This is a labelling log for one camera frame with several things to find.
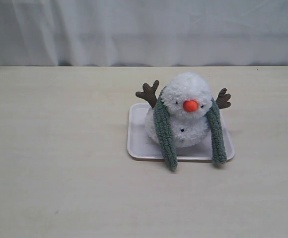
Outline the white backdrop curtain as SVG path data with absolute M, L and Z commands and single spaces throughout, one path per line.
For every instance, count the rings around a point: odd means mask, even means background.
M 288 0 L 0 0 L 8 65 L 288 65 Z

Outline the white rectangular tray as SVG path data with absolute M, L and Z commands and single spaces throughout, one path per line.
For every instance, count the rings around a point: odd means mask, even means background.
M 139 161 L 164 161 L 159 146 L 147 135 L 144 119 L 148 103 L 136 103 L 129 109 L 127 152 Z M 176 149 L 179 162 L 210 163 L 212 161 L 211 134 L 195 146 Z

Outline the white plush snowman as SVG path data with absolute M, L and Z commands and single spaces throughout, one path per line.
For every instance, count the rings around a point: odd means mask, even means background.
M 209 85 L 198 74 L 185 72 L 175 76 L 156 96 L 158 86 L 158 80 L 151 86 L 144 83 L 142 91 L 135 93 L 136 97 L 150 105 L 144 119 L 147 135 L 158 143 L 153 114 L 157 111 L 157 100 L 160 99 L 166 106 L 175 147 L 184 148 L 201 143 L 210 131 L 206 113 L 214 104 Z

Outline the green fuzzy scarf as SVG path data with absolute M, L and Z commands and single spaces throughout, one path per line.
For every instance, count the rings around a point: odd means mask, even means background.
M 151 126 L 150 137 L 159 144 L 166 166 L 171 170 L 177 169 L 178 158 L 176 149 L 186 148 L 201 143 L 208 133 L 211 134 L 212 162 L 225 164 L 227 155 L 223 140 L 223 131 L 220 120 L 220 109 L 231 106 L 228 101 L 231 97 L 227 89 L 220 90 L 217 99 L 211 98 L 211 105 L 206 108 L 202 116 L 194 119 L 177 117 L 166 105 L 166 90 L 162 90 L 154 108 L 147 116 L 146 126 Z

